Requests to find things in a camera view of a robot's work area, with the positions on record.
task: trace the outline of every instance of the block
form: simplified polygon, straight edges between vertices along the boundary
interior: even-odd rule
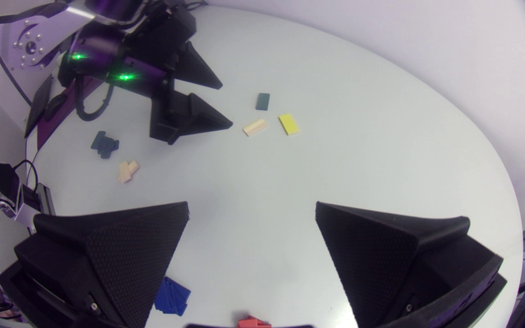
[[[248,319],[255,319],[257,321],[257,324],[264,324],[264,322],[262,320],[258,320],[257,318],[253,317],[253,316],[248,316]]]
[[[238,320],[239,328],[258,328],[256,319]]]
[[[121,181],[121,183],[126,183],[127,181],[131,180],[131,174],[129,173],[129,163],[127,163],[127,161],[119,164],[118,170],[119,181]]]
[[[129,174],[131,176],[133,176],[133,174],[135,174],[135,172],[137,172],[137,170],[139,170],[139,164],[137,164],[137,162],[133,161],[133,162],[129,163]]]
[[[251,135],[254,135],[255,133],[261,131],[261,129],[264,129],[267,127],[267,122],[265,122],[262,118],[259,120],[256,120],[249,125],[246,125],[244,128],[242,128],[242,131],[246,133],[249,137]]]
[[[111,151],[103,151],[100,153],[100,158],[107,159],[111,158]]]
[[[298,133],[299,129],[297,127],[297,124],[295,123],[295,120],[291,116],[291,114],[285,114],[279,116],[279,121],[281,121],[281,124],[283,125],[283,129],[285,129],[285,132],[287,135],[292,135],[294,133]]]
[[[96,133],[96,137],[94,137],[94,141],[92,142],[92,145],[90,145],[90,149],[98,149],[100,141],[104,138],[105,135],[106,131],[99,131],[98,133]]]
[[[188,305],[187,304],[182,304],[180,305],[179,307],[177,307],[175,313],[179,316],[183,316],[184,315],[184,312],[185,312],[185,309],[187,309]]]
[[[257,98],[257,110],[268,110],[268,101],[271,99],[270,93],[259,93]]]
[[[187,289],[186,287],[178,284],[177,282],[174,282],[172,279],[168,277],[165,277],[165,279],[169,281],[169,283],[171,284],[171,289],[173,289],[173,291],[178,293],[179,296],[181,296],[181,298],[183,299],[183,303],[185,303],[188,297],[190,297],[191,291]]]

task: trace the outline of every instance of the robotic arm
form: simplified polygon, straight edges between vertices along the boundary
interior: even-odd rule
[[[132,33],[124,31],[135,25]],[[222,86],[188,41],[195,32],[196,19],[179,0],[54,2],[0,16],[0,58],[12,71],[43,69],[69,44],[58,80],[63,87],[75,83],[80,118],[93,120],[105,107],[84,112],[82,79],[93,77],[110,83],[111,91],[122,87],[150,97],[149,135],[171,145],[182,135],[232,126],[198,96],[174,90],[175,79],[215,89]],[[9,164],[0,164],[0,209],[33,229],[35,214],[54,214],[50,191],[41,184],[32,191],[14,171]]]
[[[96,15],[81,3],[54,2],[18,15],[0,16],[0,57],[14,69],[43,69],[58,46]]]

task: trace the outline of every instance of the red block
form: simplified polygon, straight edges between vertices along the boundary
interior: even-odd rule
[[[258,328],[258,322],[256,319],[238,320],[239,328]]]
[[[248,319],[254,319],[257,321],[257,324],[264,324],[264,322],[262,320],[258,320],[257,318],[253,317],[253,316],[248,316]]]

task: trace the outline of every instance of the textured black surface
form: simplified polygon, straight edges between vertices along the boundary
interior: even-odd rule
[[[115,310],[142,328],[181,233],[187,203],[104,214],[36,216],[38,234],[84,251]]]
[[[315,215],[358,326],[376,326],[416,254],[416,237],[329,205],[317,204]]]
[[[464,217],[432,220],[319,202],[315,216],[361,328],[382,322],[418,253],[469,228]]]

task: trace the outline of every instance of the blue block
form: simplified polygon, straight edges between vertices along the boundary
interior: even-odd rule
[[[179,315],[179,316],[183,316],[184,312],[185,312],[185,309],[187,309],[187,307],[188,307],[187,304],[183,304],[183,305],[181,305],[181,307],[177,307],[177,311],[175,313],[177,315]]]
[[[182,316],[187,308],[187,299],[191,291],[169,278],[159,286],[155,297],[155,308],[163,313],[176,313]]]
[[[167,277],[165,277],[165,280],[169,280],[173,289],[178,293],[179,297],[183,299],[183,303],[185,303],[188,300],[188,297],[190,297],[191,291],[187,289],[186,287],[178,284],[177,282],[174,282],[173,280]]]
[[[100,146],[100,142],[106,135],[105,131],[99,131],[96,133],[96,137],[94,137],[94,141],[92,142],[92,145],[90,145],[90,149],[98,149],[98,146]]]

